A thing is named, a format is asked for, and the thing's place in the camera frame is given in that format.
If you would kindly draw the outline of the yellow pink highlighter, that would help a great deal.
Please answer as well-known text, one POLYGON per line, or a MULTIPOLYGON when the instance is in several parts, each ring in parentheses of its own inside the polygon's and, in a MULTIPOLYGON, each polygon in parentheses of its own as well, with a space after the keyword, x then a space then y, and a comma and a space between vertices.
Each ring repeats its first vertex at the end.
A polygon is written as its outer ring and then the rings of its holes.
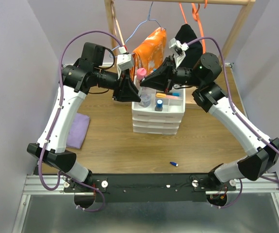
POLYGON ((156 93, 155 97, 160 98, 160 99, 174 99, 174 100, 179 100, 180 99, 180 97, 173 96, 173 95, 168 95, 168 94, 165 94, 165 93, 156 93))

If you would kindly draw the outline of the clear paperclip jar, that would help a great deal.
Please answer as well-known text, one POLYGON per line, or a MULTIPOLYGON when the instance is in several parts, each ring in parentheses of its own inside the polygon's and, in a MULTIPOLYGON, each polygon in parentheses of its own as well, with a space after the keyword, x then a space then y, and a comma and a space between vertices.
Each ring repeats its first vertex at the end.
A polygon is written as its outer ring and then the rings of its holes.
POLYGON ((139 103, 142 107, 149 107, 151 104, 151 94, 144 93, 141 95, 141 102, 139 103))

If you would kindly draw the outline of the pink lid pen tube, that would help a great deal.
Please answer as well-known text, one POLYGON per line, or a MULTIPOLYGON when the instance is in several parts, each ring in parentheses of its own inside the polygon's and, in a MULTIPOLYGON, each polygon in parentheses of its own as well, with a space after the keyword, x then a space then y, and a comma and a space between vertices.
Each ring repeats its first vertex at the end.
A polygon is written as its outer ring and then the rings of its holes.
POLYGON ((147 71, 145 68, 139 68, 136 71, 136 79, 140 83, 146 77, 147 71))

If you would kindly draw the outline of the black teal highlighter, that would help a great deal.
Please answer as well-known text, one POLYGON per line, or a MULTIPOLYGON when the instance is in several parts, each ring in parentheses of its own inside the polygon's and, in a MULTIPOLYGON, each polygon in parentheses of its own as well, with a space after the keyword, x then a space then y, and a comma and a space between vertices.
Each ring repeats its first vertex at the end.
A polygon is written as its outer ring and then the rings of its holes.
POLYGON ((168 92, 166 93, 166 95, 169 95, 169 96, 175 96, 175 97, 179 97, 180 96, 180 93, 177 93, 177 92, 168 92))

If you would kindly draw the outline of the blue lid small jar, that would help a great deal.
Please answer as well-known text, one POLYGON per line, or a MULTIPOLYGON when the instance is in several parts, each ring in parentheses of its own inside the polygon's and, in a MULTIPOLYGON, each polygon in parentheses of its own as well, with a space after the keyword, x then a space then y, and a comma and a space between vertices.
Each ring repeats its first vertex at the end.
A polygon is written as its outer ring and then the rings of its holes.
POLYGON ((163 100, 162 99, 157 99, 156 100, 156 105, 155 105, 155 111, 161 112, 163 110, 163 100))

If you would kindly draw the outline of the small blue cap piece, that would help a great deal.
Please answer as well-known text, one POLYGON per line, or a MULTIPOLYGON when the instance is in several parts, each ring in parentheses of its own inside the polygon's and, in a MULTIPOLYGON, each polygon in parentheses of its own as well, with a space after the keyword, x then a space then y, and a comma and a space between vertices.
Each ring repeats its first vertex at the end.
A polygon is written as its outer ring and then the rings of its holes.
POLYGON ((178 166, 179 166, 177 163, 172 162, 172 161, 170 162, 170 164, 173 165, 173 166, 175 166, 175 167, 178 167, 178 166))

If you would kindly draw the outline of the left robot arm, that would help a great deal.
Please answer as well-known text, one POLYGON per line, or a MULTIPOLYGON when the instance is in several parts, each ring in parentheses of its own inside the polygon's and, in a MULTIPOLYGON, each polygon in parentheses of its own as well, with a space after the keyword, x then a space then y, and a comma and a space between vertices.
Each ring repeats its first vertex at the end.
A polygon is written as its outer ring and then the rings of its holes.
POLYGON ((66 150, 66 141, 77 110, 90 88, 97 86, 112 90, 115 101, 141 101, 138 89, 130 78, 132 55, 125 46, 121 46, 116 60, 117 73, 113 73, 101 68, 105 49, 104 46, 86 42, 81 57, 61 70, 62 80, 48 123, 38 141, 27 147, 27 152, 39 162, 75 179, 75 186, 82 192, 91 188, 92 172, 77 161, 75 153, 66 150))

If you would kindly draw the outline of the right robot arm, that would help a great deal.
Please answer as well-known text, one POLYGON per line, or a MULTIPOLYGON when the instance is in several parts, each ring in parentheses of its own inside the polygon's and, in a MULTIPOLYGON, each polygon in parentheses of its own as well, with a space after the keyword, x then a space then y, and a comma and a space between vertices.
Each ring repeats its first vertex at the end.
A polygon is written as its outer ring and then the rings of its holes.
POLYGON ((279 138, 271 139, 254 126, 230 101, 230 95, 215 79, 222 68, 216 55, 201 55, 193 68, 177 67, 169 56, 153 73, 146 76, 141 87, 169 91, 174 85, 195 87, 192 96, 205 112, 217 118, 238 140, 246 156, 213 168, 207 177, 208 187, 218 190, 233 179, 257 180, 278 160, 279 138))

